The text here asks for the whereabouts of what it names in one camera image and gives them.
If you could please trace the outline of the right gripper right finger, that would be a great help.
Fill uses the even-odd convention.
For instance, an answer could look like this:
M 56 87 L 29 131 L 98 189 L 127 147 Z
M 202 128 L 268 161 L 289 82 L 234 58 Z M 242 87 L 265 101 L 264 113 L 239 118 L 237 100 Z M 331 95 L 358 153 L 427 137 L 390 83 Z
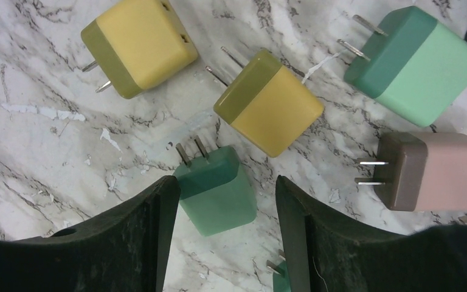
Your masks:
M 275 202 L 292 291 L 467 291 L 467 225 L 410 235 L 355 220 L 285 176 Z

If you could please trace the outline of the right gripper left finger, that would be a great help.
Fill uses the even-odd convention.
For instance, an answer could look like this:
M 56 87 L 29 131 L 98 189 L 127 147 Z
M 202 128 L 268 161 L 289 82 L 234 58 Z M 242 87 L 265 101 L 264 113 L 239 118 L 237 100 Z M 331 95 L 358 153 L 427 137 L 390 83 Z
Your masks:
M 162 291 L 180 193 L 163 176 L 50 237 L 0 240 L 0 291 Z

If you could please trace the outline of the pink plug adapter round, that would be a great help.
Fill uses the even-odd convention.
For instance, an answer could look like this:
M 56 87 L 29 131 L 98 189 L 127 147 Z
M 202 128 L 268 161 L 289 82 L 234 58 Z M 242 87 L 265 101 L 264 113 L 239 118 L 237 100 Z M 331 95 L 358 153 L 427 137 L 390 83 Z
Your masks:
M 389 210 L 467 210 L 467 135 L 461 133 L 393 132 L 379 140 L 371 178 L 355 178 L 372 186 Z

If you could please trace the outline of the green plug adapter white strip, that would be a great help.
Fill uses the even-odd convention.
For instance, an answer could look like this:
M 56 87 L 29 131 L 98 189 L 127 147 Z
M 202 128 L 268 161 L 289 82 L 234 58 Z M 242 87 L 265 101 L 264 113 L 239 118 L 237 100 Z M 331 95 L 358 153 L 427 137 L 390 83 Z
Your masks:
M 197 136 L 201 156 L 190 159 L 176 144 L 182 163 L 173 175 L 179 203 L 198 232 L 208 237 L 253 222 L 257 199 L 236 150 L 228 145 L 207 152 Z

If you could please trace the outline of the yellow plug adapter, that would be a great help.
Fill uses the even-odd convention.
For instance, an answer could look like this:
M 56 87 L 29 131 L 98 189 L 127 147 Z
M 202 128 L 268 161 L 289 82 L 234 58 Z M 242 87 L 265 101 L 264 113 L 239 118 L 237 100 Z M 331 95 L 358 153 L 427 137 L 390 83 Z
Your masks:
M 102 13 L 80 33 L 107 82 L 131 99 L 175 75 L 198 58 L 198 51 L 169 1 L 126 0 Z
M 213 110 L 276 158 L 323 114 L 324 105 L 267 49 L 260 49 L 240 67 Z

